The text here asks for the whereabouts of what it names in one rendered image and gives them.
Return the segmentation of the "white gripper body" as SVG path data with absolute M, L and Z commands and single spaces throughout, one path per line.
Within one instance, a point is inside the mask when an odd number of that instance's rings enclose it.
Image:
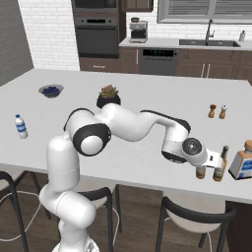
M 219 153 L 207 150 L 207 160 L 205 162 L 205 166 L 217 168 L 221 167 L 221 155 Z

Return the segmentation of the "tall amber glass bottle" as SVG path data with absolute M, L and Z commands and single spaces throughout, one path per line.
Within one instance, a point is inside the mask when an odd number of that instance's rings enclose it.
M 213 179 L 215 181 L 221 181 L 224 175 L 224 171 L 227 165 L 227 152 L 229 150 L 229 146 L 224 146 L 220 155 L 221 166 L 217 167 L 214 171 Z

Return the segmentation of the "short amber glass bottle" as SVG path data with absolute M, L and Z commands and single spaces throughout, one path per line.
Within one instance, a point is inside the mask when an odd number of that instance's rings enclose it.
M 196 168 L 196 176 L 199 178 L 199 179 L 204 179 L 205 178 L 205 175 L 206 175 L 206 168 L 204 166 L 198 166 Z

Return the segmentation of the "dark brown base cupboards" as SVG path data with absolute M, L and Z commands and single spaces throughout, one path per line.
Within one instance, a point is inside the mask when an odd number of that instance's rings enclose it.
M 135 47 L 119 48 L 120 72 L 126 74 L 139 73 L 139 49 Z
M 176 76 L 245 80 L 252 86 L 252 51 L 179 49 Z

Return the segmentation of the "dark grey dishwasher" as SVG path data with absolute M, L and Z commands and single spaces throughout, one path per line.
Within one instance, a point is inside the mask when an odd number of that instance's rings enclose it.
M 177 49 L 142 48 L 139 55 L 139 73 L 144 75 L 174 76 Z

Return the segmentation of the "dark sink basin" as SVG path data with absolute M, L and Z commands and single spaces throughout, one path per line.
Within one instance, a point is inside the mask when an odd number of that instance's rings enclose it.
M 189 46 L 218 46 L 218 47 L 241 47 L 234 40 L 201 40 L 201 39 L 179 39 L 179 45 Z

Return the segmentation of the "dark tap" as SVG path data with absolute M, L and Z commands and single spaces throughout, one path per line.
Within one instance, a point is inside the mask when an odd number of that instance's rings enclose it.
M 205 37 L 205 42 L 206 44 L 209 42 L 209 39 L 211 37 L 214 37 L 215 35 L 215 31 L 211 32 L 211 25 L 214 21 L 212 19 L 209 20 L 209 23 L 208 23 L 208 28 L 207 28 L 207 32 L 206 32 L 206 37 Z

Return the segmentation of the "dark brown oven drawer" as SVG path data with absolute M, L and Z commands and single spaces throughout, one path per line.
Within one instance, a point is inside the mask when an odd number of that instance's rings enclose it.
M 118 59 L 81 57 L 79 61 L 81 71 L 118 73 L 121 70 Z

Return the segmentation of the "silver coffee machine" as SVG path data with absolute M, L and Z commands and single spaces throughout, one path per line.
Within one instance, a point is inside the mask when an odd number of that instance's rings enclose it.
M 148 40 L 148 22 L 141 21 L 139 18 L 134 17 L 129 24 L 131 43 L 145 43 Z

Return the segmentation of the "window with grey blinds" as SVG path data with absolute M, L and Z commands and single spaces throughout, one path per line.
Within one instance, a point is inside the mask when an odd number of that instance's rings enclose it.
M 161 24 L 251 25 L 252 0 L 158 0 Z

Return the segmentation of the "grey bowl of blueberries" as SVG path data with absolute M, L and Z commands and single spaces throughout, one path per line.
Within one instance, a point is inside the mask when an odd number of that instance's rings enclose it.
M 60 95 L 60 93 L 63 91 L 64 87 L 61 85 L 49 85 L 49 86 L 43 86 L 38 91 L 48 98 L 55 98 Z

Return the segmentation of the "clear plastic water bottle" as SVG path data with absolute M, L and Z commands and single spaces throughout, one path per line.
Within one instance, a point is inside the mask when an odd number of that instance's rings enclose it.
M 28 131 L 27 131 L 26 123 L 25 123 L 24 119 L 19 114 L 16 115 L 15 124 L 16 124 L 20 138 L 26 139 L 29 135 Z

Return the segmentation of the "black microwave oven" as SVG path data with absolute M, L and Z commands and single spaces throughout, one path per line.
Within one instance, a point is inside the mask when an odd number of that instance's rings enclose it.
M 116 0 L 72 0 L 73 10 L 86 13 L 116 13 Z

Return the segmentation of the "black wall oven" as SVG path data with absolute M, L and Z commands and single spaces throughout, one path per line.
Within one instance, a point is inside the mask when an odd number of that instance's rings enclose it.
M 74 21 L 80 57 L 118 57 L 118 21 L 115 17 L 75 17 Z

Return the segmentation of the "dark brown wall cupboard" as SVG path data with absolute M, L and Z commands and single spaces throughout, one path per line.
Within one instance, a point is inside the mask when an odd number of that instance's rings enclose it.
M 151 12 L 154 0 L 121 0 L 123 12 Z

